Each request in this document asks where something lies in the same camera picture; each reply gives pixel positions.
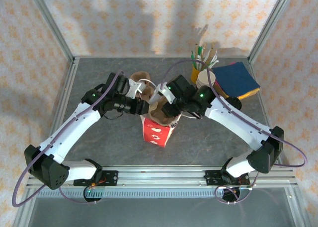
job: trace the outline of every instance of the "purple cable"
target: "purple cable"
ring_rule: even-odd
[[[15,188],[14,188],[14,191],[13,191],[13,195],[12,195],[12,205],[14,207],[20,207],[22,206],[23,204],[25,204],[26,202],[28,202],[30,199],[32,199],[35,195],[37,195],[44,187],[45,185],[41,186],[39,189],[37,189],[30,197],[28,197],[27,199],[25,199],[24,201],[22,201],[21,203],[17,203],[16,202],[16,196],[17,196],[17,193],[18,193],[18,190],[19,190],[19,187],[21,185],[21,182],[24,178],[24,176],[27,174],[28,170],[33,166],[33,164],[49,149],[53,146],[53,143],[62,135],[62,133],[74,122],[76,121],[79,117],[81,117],[82,115],[84,115],[85,113],[87,113],[89,110],[93,109],[93,107],[98,103],[100,102],[105,96],[106,94],[110,91],[110,89],[112,88],[112,86],[114,85],[117,77],[119,76],[119,74],[122,73],[123,74],[123,71],[122,70],[119,70],[114,79],[112,80],[112,82],[110,83],[109,87],[107,88],[107,90],[101,95],[101,97],[96,100],[91,106],[89,106],[88,108],[86,108],[84,111],[82,111],[81,113],[79,113],[77,116],[75,116],[73,119],[71,119],[66,125],[64,125],[63,128],[61,128],[61,130],[56,134],[56,136],[51,140],[51,142],[39,153],[36,155],[36,157],[27,165],[27,167],[24,169],[24,171],[22,172],[22,174],[20,175],[16,185],[15,185]]]
[[[254,178],[254,181],[253,181],[253,183],[252,183],[252,187],[255,185],[255,182],[256,182],[256,179],[258,178],[258,175],[259,175],[259,172],[256,174],[256,176],[255,176],[255,178]],[[231,192],[234,194],[234,196],[235,196],[235,198],[236,198],[237,200],[234,201],[234,202],[221,201],[221,200],[219,199],[219,197],[217,197],[217,190],[218,190],[219,188],[221,188],[221,187],[224,187],[225,189],[231,191]],[[237,204],[237,203],[240,203],[240,202],[242,202],[243,200],[245,200],[247,197],[249,197],[249,195],[250,195],[251,192],[252,192],[252,191],[249,191],[249,193],[248,193],[243,199],[239,200],[239,197],[235,194],[235,192],[234,192],[230,187],[228,187],[228,186],[217,186],[217,188],[215,188],[215,190],[214,190],[214,196],[215,196],[215,198],[217,198],[218,202],[220,202],[220,203],[223,203],[223,204]]]
[[[260,129],[259,127],[257,127],[256,125],[254,125],[253,123],[251,123],[250,121],[246,120],[245,118],[243,118],[241,115],[239,115],[238,113],[234,112],[221,98],[220,96],[218,95],[218,93],[215,91],[215,89],[213,88],[212,86],[212,83],[211,83],[211,78],[210,78],[210,73],[209,73],[209,67],[203,62],[203,61],[199,61],[199,60],[182,60],[182,61],[179,61],[179,62],[176,62],[174,63],[167,71],[166,73],[164,74],[163,76],[163,79],[162,79],[162,82],[161,82],[161,89],[163,88],[163,82],[167,76],[167,74],[169,73],[169,71],[175,67],[176,65],[180,64],[180,63],[183,63],[183,62],[198,62],[198,63],[201,63],[202,65],[206,66],[207,67],[207,74],[208,74],[208,82],[209,82],[209,86],[212,90],[212,92],[214,93],[214,95],[216,96],[216,98],[221,102],[221,104],[228,110],[230,111],[232,114],[234,114],[236,117],[238,117],[239,119],[241,119],[243,122],[245,122],[246,124],[250,125],[251,127],[255,128],[256,130],[258,130],[259,132],[262,132],[263,134],[266,134],[268,136],[270,136],[271,138],[277,140],[277,141],[280,141],[284,144],[287,144],[291,147],[293,147],[294,149],[296,149],[303,157],[304,159],[304,163],[302,164],[299,164],[299,165],[285,165],[285,164],[274,164],[275,166],[280,166],[280,167],[302,167],[302,166],[305,166],[307,163],[308,163],[308,160],[307,160],[307,157],[306,155],[303,153],[303,151],[301,151],[298,147],[296,147],[295,145],[291,144],[290,142],[284,140],[284,139],[281,139],[275,135],[272,135],[262,129]]]

